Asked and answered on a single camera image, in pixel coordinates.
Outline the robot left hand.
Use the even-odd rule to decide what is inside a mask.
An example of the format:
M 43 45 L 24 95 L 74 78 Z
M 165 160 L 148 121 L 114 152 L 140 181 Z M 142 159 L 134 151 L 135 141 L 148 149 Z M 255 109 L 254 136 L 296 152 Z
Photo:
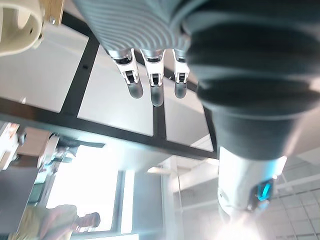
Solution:
M 304 115 L 320 105 L 317 0 L 77 0 L 116 58 L 176 49 L 212 111 L 218 202 L 230 216 L 263 209 Z

